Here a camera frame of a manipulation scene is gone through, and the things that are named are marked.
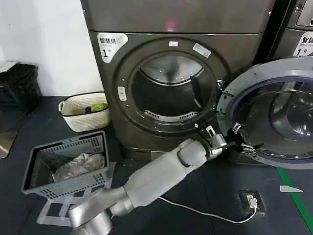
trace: door glass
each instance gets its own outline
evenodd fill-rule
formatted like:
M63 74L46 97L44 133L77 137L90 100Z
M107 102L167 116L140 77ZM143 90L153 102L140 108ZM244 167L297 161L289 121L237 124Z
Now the door glass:
M279 82L248 93L236 106L232 120L259 152L272 157L313 156L313 83Z
M166 55L148 61L135 74L132 96L143 115L173 124L195 117L222 85L196 61Z

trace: dryer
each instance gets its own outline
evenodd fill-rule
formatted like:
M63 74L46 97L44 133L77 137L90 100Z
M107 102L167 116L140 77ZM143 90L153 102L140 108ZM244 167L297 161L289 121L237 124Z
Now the dryer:
M82 0L117 137L153 159L216 120L253 62L274 0Z
M257 63L313 53L313 0L277 0Z

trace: white cable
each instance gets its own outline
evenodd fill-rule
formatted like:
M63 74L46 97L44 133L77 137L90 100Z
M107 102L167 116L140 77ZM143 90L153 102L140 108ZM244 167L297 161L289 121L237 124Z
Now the white cable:
M172 205L174 205L174 206L183 207L183 208L188 209L188 210L190 210L190 211L193 211L193 212L195 212L195 213L202 214L202 215L212 216L212 217L215 217L215 218L218 218L218 219L222 219L222 220L225 220L225 221L227 221L227 222L234 223L234 224L242 224L242 223L245 223L245 222L249 221L249 220L255 215L255 213L256 213L256 208L253 208L253 209L254 209L254 212L253 212L253 214L252 214L249 218L247 218L247 219L245 219L245 220L242 220L242 221L233 221L233 220L226 219L226 218L224 218L224 217L221 217L221 216L218 216L218 215L215 215L215 214L204 213L204 212L198 211L198 210L196 210L196 209L193 209L193 208L191 208L191 207L188 207L188 206L185 206L185 205L181 205L181 204L178 204L178 203L175 203L175 202L171 202L171 201L165 199L164 197L159 197L159 199L161 199L161 200L163 200L164 202L167 202L167 203L169 203L169 204L172 204Z

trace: washing machine door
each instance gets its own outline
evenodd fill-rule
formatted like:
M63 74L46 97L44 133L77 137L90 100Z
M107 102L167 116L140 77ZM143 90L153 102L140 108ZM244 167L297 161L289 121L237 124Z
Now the washing machine door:
M218 103L222 133L236 123L246 155L264 164L313 169L313 58L257 65L233 80Z

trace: robotic arm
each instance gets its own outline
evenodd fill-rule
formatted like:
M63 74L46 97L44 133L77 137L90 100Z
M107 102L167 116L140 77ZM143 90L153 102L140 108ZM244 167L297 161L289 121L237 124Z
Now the robotic arm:
M215 134L209 126L206 144L188 139L171 152L167 152L134 172L120 188L101 189L97 193L71 207L69 217L77 234L106 235L112 229L113 216L130 213L158 199L182 181L191 171L206 161L220 155L226 142L221 134Z

